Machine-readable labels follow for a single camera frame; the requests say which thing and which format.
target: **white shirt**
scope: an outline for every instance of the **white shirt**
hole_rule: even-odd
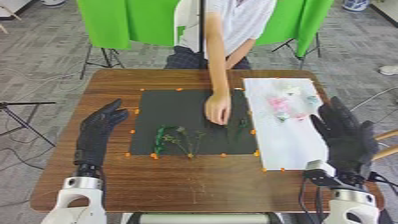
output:
[[[248,39],[257,39],[273,13],[275,0],[205,0],[205,12],[216,12],[221,16],[223,26],[223,50],[230,55]],[[198,4],[193,3],[188,25],[179,40],[179,46],[198,51]]]

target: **gray floor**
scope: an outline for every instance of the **gray floor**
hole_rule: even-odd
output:
[[[54,141],[67,124],[72,109],[95,67],[86,71],[84,81],[77,81],[77,71],[86,50],[86,35],[74,1],[61,8],[49,9],[38,3],[21,14],[22,21],[1,21],[10,32],[0,33],[0,101],[56,101],[54,106],[38,109],[33,126]],[[398,86],[398,76],[376,73],[383,64],[398,63],[398,29],[371,9],[362,13],[340,10],[335,4],[319,30],[321,53],[317,59],[307,58],[305,70],[321,81],[328,96],[339,96],[351,107],[376,92]],[[296,69],[298,62],[287,49],[269,52],[273,46],[255,47],[248,59],[253,69]],[[120,52],[120,60],[129,68],[161,68],[170,48],[132,43],[129,51]],[[378,121],[398,109],[398,93],[379,96],[360,107],[355,114],[360,120]],[[12,107],[26,116],[28,107]],[[15,126],[0,113],[0,131]],[[376,133],[398,126],[398,112],[376,123]],[[15,149],[22,158],[33,157],[49,148],[42,140],[29,142],[33,135],[19,131],[0,138],[1,148]],[[51,151],[28,162],[44,167]],[[374,162],[374,170],[398,182],[398,155]],[[28,203],[3,207],[28,199],[40,171],[17,164],[10,151],[0,151],[0,223],[38,223],[42,214],[29,209]],[[398,222],[398,200],[381,186],[387,210]]]

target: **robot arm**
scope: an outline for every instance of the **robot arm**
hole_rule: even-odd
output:
[[[63,180],[56,204],[42,220],[42,224],[106,224],[104,175],[102,159],[106,154],[108,136],[115,125],[127,118],[127,111],[116,110],[120,100],[115,100],[86,117],[79,126],[79,136],[74,153],[76,172]],[[88,205],[69,208],[77,199],[88,200]]]
[[[356,224],[358,222],[347,219],[347,214],[353,214],[362,224],[376,224],[374,196],[363,189],[371,158],[378,152],[372,123],[365,121],[358,124],[335,97],[330,104],[319,107],[317,114],[319,117],[312,115],[310,120],[328,146],[328,161],[307,163],[303,178],[331,191],[330,215],[323,223]]]
[[[323,223],[376,224],[378,208],[374,196],[362,187],[358,188],[340,182],[335,177],[335,169],[321,160],[307,163],[303,178],[310,180],[315,186],[326,187],[331,191],[331,200],[328,201],[330,215]],[[360,223],[347,219],[347,214],[355,215]]]
[[[74,154],[77,168],[72,177],[63,181],[56,205],[42,224],[106,223],[100,166],[109,132],[127,118],[127,111],[116,110],[118,106],[120,100],[115,100],[81,122]],[[369,176],[371,158],[378,151],[372,124],[371,122],[358,124],[337,98],[331,98],[330,105],[319,107],[319,118],[312,116],[310,119],[328,145],[326,163],[312,161],[303,171],[303,177],[331,191],[330,215],[323,223],[356,224],[346,217],[351,213],[362,224],[376,224],[374,197],[362,187]],[[69,203],[79,198],[88,199],[88,205],[69,208]]]

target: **wooden table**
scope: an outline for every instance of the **wooden table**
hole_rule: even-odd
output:
[[[228,71],[230,88],[241,88],[241,78],[308,78],[323,100],[324,92],[307,71]],[[77,127],[83,118],[100,106],[122,99],[129,118],[116,126],[104,159],[106,211],[163,212],[301,212],[296,198],[301,184],[299,171],[262,173],[259,157],[234,155],[200,156],[191,161],[182,156],[125,156],[129,130],[134,125],[132,110],[140,102],[140,89],[209,88],[207,72],[196,70],[100,70],[95,72],[65,127],[56,150],[31,195],[31,208],[47,212],[54,205],[63,178],[74,171],[72,153]],[[305,205],[314,211],[314,185],[307,184]],[[378,207],[383,198],[369,184]],[[323,192],[323,207],[330,198]]]

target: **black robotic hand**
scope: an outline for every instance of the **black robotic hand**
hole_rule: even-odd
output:
[[[314,128],[328,146],[328,164],[346,184],[355,184],[369,177],[371,158],[378,152],[372,138],[372,123],[358,124],[356,118],[337,97],[317,109],[319,118],[310,115]]]
[[[127,118],[127,110],[116,110],[120,99],[116,99],[104,107],[90,114],[79,125],[79,136],[76,142],[74,165],[93,165],[100,167],[108,136],[115,125]]]

